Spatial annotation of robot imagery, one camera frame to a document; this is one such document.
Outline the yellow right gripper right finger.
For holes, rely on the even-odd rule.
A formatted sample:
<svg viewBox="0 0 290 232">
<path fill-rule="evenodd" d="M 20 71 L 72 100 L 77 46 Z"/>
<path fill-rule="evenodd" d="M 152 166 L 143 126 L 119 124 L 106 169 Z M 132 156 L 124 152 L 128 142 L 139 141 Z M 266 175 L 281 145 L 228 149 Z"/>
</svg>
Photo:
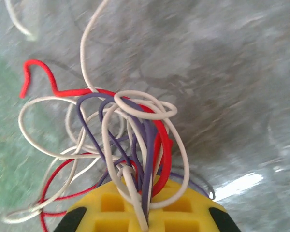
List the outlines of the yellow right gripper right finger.
<svg viewBox="0 0 290 232">
<path fill-rule="evenodd" d="M 187 188 L 169 206 L 150 210 L 150 232 L 239 232 L 227 210 L 220 204 Z"/>
</svg>

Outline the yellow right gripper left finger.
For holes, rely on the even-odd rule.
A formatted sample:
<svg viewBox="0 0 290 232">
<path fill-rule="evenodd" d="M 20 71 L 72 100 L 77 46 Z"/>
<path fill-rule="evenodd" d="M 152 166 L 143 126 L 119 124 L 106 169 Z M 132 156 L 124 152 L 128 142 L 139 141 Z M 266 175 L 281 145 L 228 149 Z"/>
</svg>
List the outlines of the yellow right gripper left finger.
<svg viewBox="0 0 290 232">
<path fill-rule="evenodd" d="M 113 182 L 88 193 L 71 206 L 56 232 L 142 232 L 138 219 Z"/>
</svg>

